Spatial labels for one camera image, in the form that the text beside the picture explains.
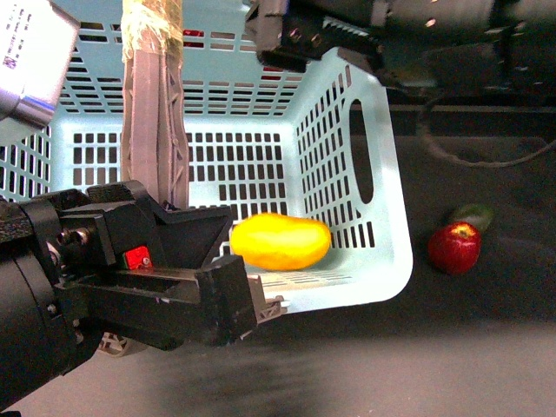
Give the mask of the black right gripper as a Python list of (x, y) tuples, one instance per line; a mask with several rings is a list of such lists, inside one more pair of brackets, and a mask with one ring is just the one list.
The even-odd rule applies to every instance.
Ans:
[(244, 261), (219, 252), (229, 207), (176, 208), (128, 181), (40, 195), (22, 210), (68, 319), (161, 350), (225, 346), (256, 328)]

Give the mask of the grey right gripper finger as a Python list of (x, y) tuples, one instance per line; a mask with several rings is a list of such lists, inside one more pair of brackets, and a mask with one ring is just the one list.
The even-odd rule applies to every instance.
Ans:
[[(274, 298), (268, 298), (265, 295), (260, 275), (248, 274), (248, 284), (258, 324), (276, 319), (287, 313), (287, 309), (281, 305), (284, 302), (281, 295)], [(146, 344), (139, 341), (118, 334), (105, 333), (98, 351), (110, 357), (123, 357), (139, 353), (147, 348)]]
[(124, 63), (121, 178), (159, 203), (189, 205), (189, 146), (183, 120), (182, 2), (122, 4)]

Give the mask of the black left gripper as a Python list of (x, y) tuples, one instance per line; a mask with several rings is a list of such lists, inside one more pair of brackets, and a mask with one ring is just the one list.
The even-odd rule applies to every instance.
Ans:
[(373, 33), (372, 1), (253, 1), (245, 34), (259, 62), (303, 73), (332, 49), (371, 74), (385, 69), (383, 48)]

